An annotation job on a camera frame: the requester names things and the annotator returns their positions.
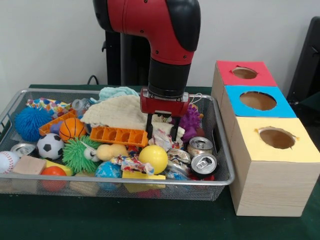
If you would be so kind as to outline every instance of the yellow ball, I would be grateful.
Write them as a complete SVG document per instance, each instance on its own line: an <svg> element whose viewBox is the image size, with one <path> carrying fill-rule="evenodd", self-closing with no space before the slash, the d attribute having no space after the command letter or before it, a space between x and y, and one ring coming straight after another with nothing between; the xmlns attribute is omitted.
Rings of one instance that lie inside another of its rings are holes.
<svg viewBox="0 0 320 240"><path fill-rule="evenodd" d="M168 165L168 155L166 151L157 145L146 146L139 155L139 161L150 163L154 168L154 174L162 173Z"/></svg>

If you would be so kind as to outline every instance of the black cable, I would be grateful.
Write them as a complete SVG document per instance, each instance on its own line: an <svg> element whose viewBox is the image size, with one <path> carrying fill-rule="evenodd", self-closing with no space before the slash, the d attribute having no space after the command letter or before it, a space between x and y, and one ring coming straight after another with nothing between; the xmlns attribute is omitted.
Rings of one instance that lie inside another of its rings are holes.
<svg viewBox="0 0 320 240"><path fill-rule="evenodd" d="M97 78L95 75L92 75L91 77L89 77L89 80L88 80L88 82L87 82L87 85L90 84L91 79L95 79L95 83L96 83L97 85L99 85L99 80L98 80L98 78Z"/></svg>

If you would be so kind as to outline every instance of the baseball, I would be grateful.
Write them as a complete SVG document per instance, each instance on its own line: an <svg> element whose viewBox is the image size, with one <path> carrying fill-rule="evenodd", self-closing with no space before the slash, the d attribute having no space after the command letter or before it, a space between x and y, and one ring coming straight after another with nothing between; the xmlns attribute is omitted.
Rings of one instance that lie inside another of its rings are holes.
<svg viewBox="0 0 320 240"><path fill-rule="evenodd" d="M12 151L0 152L0 174L8 174L19 161L19 156Z"/></svg>

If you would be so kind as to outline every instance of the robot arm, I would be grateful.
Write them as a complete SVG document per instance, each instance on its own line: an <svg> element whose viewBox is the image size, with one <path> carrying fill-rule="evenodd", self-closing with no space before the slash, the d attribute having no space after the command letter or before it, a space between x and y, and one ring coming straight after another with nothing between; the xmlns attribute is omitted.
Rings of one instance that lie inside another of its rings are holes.
<svg viewBox="0 0 320 240"><path fill-rule="evenodd" d="M141 111L149 114L146 131L150 138L152 114L172 115L175 141L180 117L189 105L185 87L199 41L198 0L93 0L93 5L105 31L148 39L149 83L140 94Z"/></svg>

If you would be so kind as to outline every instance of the light blue towel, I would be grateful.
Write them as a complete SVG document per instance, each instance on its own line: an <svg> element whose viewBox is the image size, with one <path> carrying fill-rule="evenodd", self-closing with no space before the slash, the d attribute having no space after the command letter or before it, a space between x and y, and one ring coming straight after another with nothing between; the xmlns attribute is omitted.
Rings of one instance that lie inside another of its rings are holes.
<svg viewBox="0 0 320 240"><path fill-rule="evenodd" d="M127 87L127 86L120 86L120 87L104 87L101 89L99 93L99 100L95 100L94 98L90 98L90 102L93 104L98 104L104 100L110 99L110 98L115 98L115 97L120 97L120 96L126 96L126 95L134 95L134 96L139 96L138 93Z"/></svg>

